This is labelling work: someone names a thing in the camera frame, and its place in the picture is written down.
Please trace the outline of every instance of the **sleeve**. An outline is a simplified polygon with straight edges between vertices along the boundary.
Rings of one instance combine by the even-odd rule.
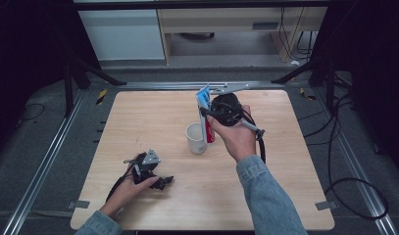
[[[240,161],[236,171],[257,235],[307,234],[291,199],[259,156]]]
[[[75,235],[114,235],[121,233],[121,227],[113,219],[100,211],[96,211],[88,220],[85,221],[84,224],[82,224]]]

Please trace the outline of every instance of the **wrist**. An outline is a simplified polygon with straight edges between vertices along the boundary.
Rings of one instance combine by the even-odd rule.
[[[99,211],[106,214],[110,218],[114,218],[119,210],[120,208],[118,206],[107,202]]]
[[[242,160],[244,160],[244,159],[246,159],[246,158],[248,158],[250,156],[253,156],[253,155],[257,155],[257,152],[250,150],[250,151],[243,151],[241,153],[237,153],[236,155],[234,155],[232,157],[235,159],[235,161],[237,163],[239,163]]]

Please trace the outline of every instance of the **white cabinet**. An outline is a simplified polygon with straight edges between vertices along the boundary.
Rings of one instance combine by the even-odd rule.
[[[81,11],[79,15],[101,65],[113,61],[165,60],[156,10]]]

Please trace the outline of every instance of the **white cup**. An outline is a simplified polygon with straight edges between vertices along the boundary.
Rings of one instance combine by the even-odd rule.
[[[205,152],[208,144],[203,140],[202,125],[199,122],[191,123],[187,126],[186,137],[190,152],[193,154],[202,154]]]

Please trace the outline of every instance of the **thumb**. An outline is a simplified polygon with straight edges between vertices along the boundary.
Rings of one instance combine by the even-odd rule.
[[[211,125],[211,127],[215,130],[218,129],[218,126],[220,125],[220,123],[212,116],[206,116],[206,119],[208,121],[208,123]]]
[[[157,180],[159,180],[159,176],[154,176],[154,177],[150,177],[146,180],[144,180],[143,182],[137,184],[140,188],[142,189],[146,189],[148,187],[150,187],[151,185],[153,185]]]

